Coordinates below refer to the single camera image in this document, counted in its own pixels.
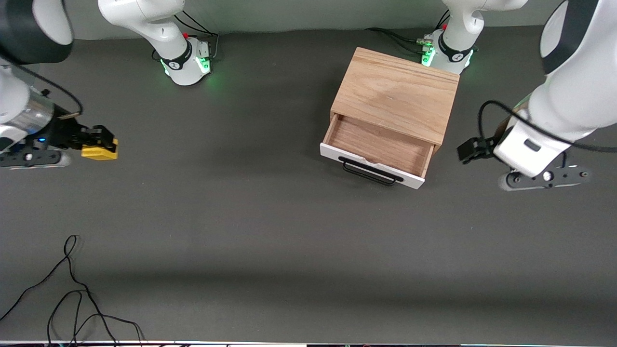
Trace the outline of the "yellow cube block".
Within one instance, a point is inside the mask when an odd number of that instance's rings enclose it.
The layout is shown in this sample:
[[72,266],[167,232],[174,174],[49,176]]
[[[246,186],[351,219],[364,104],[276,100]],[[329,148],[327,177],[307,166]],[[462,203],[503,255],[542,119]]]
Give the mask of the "yellow cube block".
[[82,147],[81,156],[90,160],[117,160],[117,152],[112,152],[103,147]]

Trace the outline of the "white-fronted wooden drawer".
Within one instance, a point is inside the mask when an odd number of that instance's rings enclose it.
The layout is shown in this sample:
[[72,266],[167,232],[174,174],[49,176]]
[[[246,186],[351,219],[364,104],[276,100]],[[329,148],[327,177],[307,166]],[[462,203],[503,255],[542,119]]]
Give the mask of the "white-fronted wooden drawer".
[[412,189],[424,184],[434,150],[434,144],[339,114],[320,143],[322,156],[339,163],[342,156],[401,176],[397,184]]

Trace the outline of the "black metal drawer handle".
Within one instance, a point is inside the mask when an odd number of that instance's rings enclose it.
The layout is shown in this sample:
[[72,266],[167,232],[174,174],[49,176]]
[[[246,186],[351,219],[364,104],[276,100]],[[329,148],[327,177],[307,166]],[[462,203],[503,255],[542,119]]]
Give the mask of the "black metal drawer handle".
[[403,182],[403,178],[401,176],[377,169],[369,166],[368,164],[363,164],[359,161],[351,160],[342,156],[339,156],[338,160],[342,163],[342,169],[345,172],[359,176],[366,180],[370,180],[377,184],[390,187],[396,183]]

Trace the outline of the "wooden drawer cabinet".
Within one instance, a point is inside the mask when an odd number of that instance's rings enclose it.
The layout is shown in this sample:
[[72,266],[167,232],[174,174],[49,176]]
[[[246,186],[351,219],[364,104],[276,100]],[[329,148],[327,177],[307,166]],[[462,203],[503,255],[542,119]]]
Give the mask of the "wooden drawer cabinet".
[[357,47],[330,108],[439,149],[460,76]]

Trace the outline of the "dark grey table mat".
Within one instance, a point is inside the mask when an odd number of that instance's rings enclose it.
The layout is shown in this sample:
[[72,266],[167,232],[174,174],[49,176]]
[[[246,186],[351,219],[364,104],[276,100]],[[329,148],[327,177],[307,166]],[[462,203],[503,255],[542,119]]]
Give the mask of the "dark grey table mat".
[[617,156],[570,151],[591,182],[525,192],[457,160],[484,101],[543,81],[540,32],[483,31],[419,190],[319,153],[355,48],[403,56],[379,33],[227,35],[192,87],[146,41],[76,41],[38,72],[119,158],[0,171],[0,316],[76,234],[77,278],[152,340],[617,345]]

